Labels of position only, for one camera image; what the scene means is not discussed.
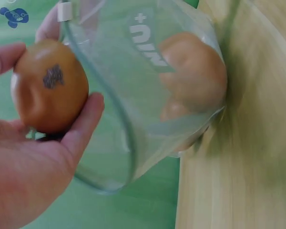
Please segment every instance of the plastic bag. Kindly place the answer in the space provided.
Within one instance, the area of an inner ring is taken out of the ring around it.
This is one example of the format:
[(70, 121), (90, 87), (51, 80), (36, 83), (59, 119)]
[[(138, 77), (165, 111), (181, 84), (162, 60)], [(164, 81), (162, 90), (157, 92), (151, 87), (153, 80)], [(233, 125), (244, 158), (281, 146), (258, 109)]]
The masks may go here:
[[(105, 96), (103, 118), (76, 176), (98, 189), (116, 191), (184, 141), (201, 135), (223, 108), (190, 109), (179, 117), (161, 119), (174, 92), (160, 78), (178, 72), (162, 55), (161, 44), (187, 31), (223, 59), (209, 17), (182, 1), (71, 2), (73, 20), (63, 23), (64, 42), (85, 67), (90, 88)], [(219, 97), (223, 98), (225, 85), (222, 89)]]

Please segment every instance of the green cloth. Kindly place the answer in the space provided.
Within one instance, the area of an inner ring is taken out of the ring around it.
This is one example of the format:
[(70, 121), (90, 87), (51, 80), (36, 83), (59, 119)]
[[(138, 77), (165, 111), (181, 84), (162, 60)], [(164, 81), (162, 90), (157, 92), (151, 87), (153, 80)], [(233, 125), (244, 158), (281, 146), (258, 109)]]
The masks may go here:
[[(0, 45), (34, 42), (35, 32), (55, 0), (0, 0), (0, 9), (22, 8), (27, 23), (13, 29), (0, 14)], [(17, 118), (10, 97), (10, 72), (0, 77), (0, 118)], [(65, 193), (25, 229), (173, 229), (175, 225), (179, 160), (167, 158), (119, 194), (101, 196), (73, 180)]]

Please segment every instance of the finger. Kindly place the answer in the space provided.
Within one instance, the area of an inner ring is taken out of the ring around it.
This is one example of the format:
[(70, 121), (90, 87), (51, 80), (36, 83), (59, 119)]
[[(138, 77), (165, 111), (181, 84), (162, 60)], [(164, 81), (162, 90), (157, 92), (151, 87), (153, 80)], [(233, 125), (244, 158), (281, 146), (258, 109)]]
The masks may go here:
[(25, 52), (24, 43), (14, 43), (0, 47), (0, 75), (11, 69)]
[(10, 70), (25, 52), (25, 50), (25, 44), (22, 42), (1, 46), (0, 75)]
[(50, 10), (35, 35), (35, 42), (44, 39), (58, 40), (60, 35), (60, 23), (57, 21), (57, 4)]
[(27, 135), (30, 132), (30, 128), (26, 126), (20, 119), (8, 121), (8, 123), (20, 134)]
[(68, 149), (76, 162), (79, 162), (87, 147), (103, 110), (103, 96), (100, 93), (91, 94), (80, 116), (61, 140), (61, 144)]

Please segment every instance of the wooden board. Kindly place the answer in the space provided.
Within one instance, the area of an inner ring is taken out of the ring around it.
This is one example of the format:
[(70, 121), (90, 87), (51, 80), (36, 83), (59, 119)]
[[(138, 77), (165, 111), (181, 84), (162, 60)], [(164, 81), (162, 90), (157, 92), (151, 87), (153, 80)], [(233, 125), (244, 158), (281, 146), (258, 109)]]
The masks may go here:
[(286, 0), (202, 0), (227, 106), (181, 160), (176, 229), (286, 229)]

